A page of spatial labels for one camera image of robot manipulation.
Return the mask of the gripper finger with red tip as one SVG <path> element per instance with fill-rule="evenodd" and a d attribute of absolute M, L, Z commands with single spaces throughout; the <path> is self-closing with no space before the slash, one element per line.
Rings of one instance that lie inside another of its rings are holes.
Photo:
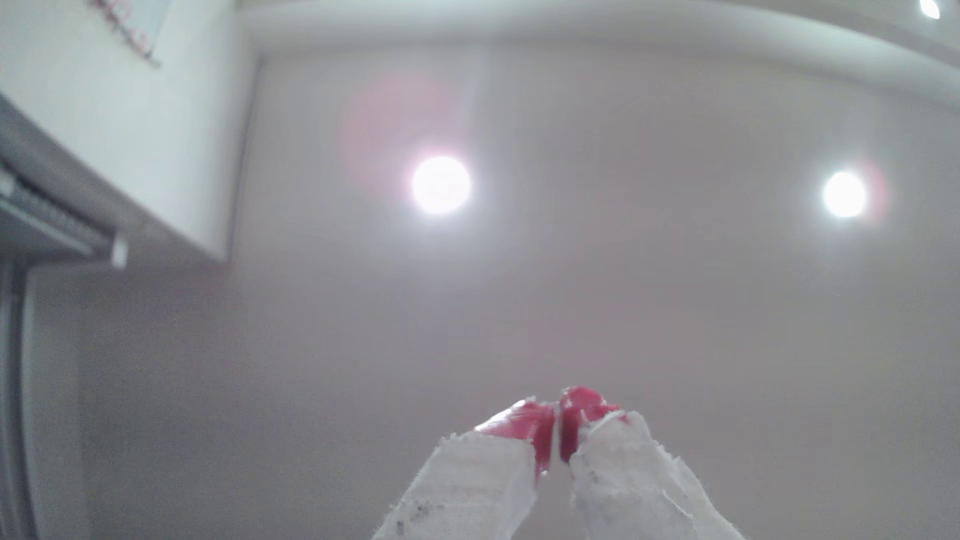
<path fill-rule="evenodd" d="M 512 539 L 551 460 L 556 406 L 522 399 L 440 440 L 373 539 Z"/>
<path fill-rule="evenodd" d="M 641 413 L 583 386 L 559 400 L 559 456 L 587 539 L 742 539 Z"/>

